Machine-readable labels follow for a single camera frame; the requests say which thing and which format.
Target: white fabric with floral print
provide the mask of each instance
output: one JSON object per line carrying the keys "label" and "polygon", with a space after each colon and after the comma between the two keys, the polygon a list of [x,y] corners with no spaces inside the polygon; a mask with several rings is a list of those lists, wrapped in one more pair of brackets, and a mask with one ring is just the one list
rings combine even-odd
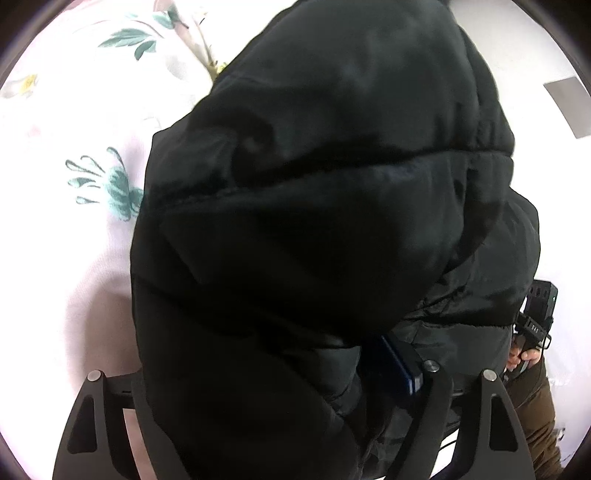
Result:
{"label": "white fabric with floral print", "polygon": [[51,479],[85,375],[139,367],[129,247],[152,135],[289,4],[78,0],[0,89],[0,432],[33,480]]}

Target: black puffer jacket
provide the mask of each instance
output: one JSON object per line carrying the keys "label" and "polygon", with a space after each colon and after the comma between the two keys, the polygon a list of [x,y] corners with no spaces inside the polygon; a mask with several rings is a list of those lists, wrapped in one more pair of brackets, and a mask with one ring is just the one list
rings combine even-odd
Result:
{"label": "black puffer jacket", "polygon": [[491,74],[436,0],[307,0],[154,136],[131,253],[148,401],[198,480],[383,475],[395,329],[501,371],[538,261]]}

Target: hand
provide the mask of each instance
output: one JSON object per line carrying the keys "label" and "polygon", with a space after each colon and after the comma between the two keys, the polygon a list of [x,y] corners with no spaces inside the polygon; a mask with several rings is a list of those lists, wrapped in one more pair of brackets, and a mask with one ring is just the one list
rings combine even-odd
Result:
{"label": "hand", "polygon": [[509,360],[507,360],[506,368],[509,371],[513,371],[522,360],[529,360],[530,363],[527,365],[527,368],[531,368],[536,363],[538,363],[541,358],[542,352],[540,352],[537,348],[532,348],[522,353],[521,347],[517,345],[514,335],[513,341],[511,343],[511,349],[509,350]]}

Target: green leaf print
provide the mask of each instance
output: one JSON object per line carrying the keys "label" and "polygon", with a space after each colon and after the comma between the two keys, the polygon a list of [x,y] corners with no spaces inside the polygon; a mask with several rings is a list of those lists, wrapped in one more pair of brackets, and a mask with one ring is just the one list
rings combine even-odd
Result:
{"label": "green leaf print", "polygon": [[172,5],[168,10],[167,10],[167,14],[168,17],[170,18],[171,22],[173,24],[181,21],[180,17],[178,16],[178,11],[177,11],[177,7],[176,5]]}
{"label": "green leaf print", "polygon": [[156,51],[156,41],[155,40],[148,40],[144,43],[140,44],[138,48],[135,49],[135,59],[139,60],[144,52],[154,52]]}
{"label": "green leaf print", "polygon": [[[107,195],[107,205],[109,210],[120,220],[125,222],[137,217],[139,208],[144,197],[144,191],[140,188],[129,186],[129,178],[125,171],[123,159],[116,148],[107,147],[107,152],[110,153],[118,165],[110,168],[107,172],[102,168],[93,158],[88,155],[82,155],[80,164],[66,160],[66,167],[71,171],[82,172],[102,178],[100,184],[97,184],[98,179],[93,177],[79,176],[74,177],[68,181],[71,187],[77,189],[103,189]],[[92,200],[85,196],[77,196],[76,203],[79,205],[86,205],[89,203],[100,203],[97,200]]]}
{"label": "green leaf print", "polygon": [[87,199],[85,197],[76,197],[76,203],[78,205],[84,205],[85,203],[98,203],[94,200]]}
{"label": "green leaf print", "polygon": [[131,208],[132,215],[135,217],[138,216],[142,198],[144,198],[144,191],[142,189],[135,187],[129,192],[129,207]]}
{"label": "green leaf print", "polygon": [[168,28],[169,30],[174,28],[173,21],[170,18],[168,12],[154,12],[152,17],[164,28]]}
{"label": "green leaf print", "polygon": [[68,180],[68,185],[74,187],[75,189],[79,189],[80,187],[89,184],[90,182],[94,183],[93,179],[88,179],[86,177],[76,177],[75,179]]}
{"label": "green leaf print", "polygon": [[99,47],[126,47],[137,45],[150,37],[139,28],[123,28],[118,32],[111,34],[111,37],[99,45]]}
{"label": "green leaf print", "polygon": [[[82,163],[82,164],[84,164],[84,163],[85,163],[85,162],[84,162],[84,160],[86,159],[85,157],[86,157],[86,156],[85,156],[85,155],[83,155],[83,156],[80,158],[80,160],[81,160],[81,162],[80,162],[80,163]],[[81,165],[79,165],[79,164],[77,164],[77,163],[74,163],[74,162],[72,162],[72,160],[66,160],[66,168],[68,168],[68,170],[71,170],[71,171],[77,171],[77,172],[80,172],[80,173],[87,173],[87,174],[90,174],[90,175],[96,175],[97,177],[102,177],[102,175],[101,175],[99,172],[97,172],[97,171],[94,171],[94,170],[91,170],[91,168],[92,168],[91,166],[88,166],[88,165],[81,166]],[[100,167],[98,167],[98,170],[100,170],[100,171],[101,171],[101,172],[103,172],[103,173],[105,172],[105,171],[104,171],[102,168],[100,168]]]}

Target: black handheld device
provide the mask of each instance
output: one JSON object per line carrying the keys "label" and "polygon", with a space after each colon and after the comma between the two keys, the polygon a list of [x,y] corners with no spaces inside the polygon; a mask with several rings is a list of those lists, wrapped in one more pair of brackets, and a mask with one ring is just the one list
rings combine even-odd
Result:
{"label": "black handheld device", "polygon": [[[516,343],[521,351],[532,348],[547,349],[552,337],[549,335],[554,322],[554,306],[558,289],[549,281],[534,280],[527,294],[524,312],[515,317]],[[505,381],[513,380],[527,368],[529,361],[521,362],[512,372],[505,373]]]}

